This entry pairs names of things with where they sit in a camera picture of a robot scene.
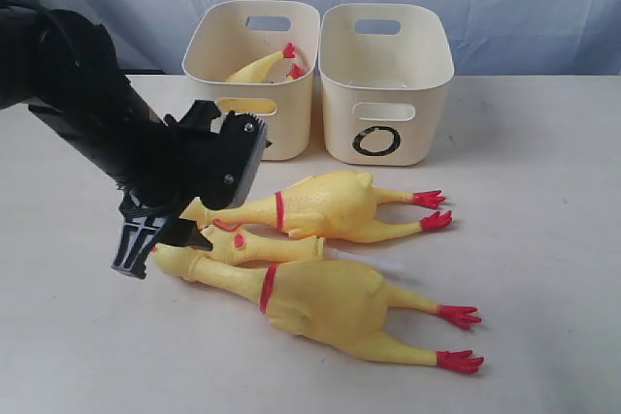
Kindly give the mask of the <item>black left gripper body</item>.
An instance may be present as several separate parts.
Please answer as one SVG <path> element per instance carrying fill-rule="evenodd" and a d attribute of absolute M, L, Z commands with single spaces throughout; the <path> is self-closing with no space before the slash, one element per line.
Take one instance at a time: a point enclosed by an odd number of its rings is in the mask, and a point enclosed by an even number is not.
<path fill-rule="evenodd" d="M 28 109 L 61 139 L 149 208 L 183 208 L 194 198 L 223 206 L 221 115 L 197 100 L 182 119 L 159 117 L 124 75 L 44 75 Z"/>

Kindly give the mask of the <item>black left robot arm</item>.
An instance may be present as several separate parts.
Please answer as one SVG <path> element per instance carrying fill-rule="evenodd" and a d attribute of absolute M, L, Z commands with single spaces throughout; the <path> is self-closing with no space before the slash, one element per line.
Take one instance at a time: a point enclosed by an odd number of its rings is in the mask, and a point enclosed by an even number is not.
<path fill-rule="evenodd" d="M 183 218 L 193 201 L 222 210 L 246 199 L 268 146 L 265 121 L 196 100 L 159 116 L 117 63 L 107 29 L 68 10 L 1 1 L 1 105 L 29 111 L 121 190 L 113 267 L 136 278 L 158 243 L 211 250 Z"/>

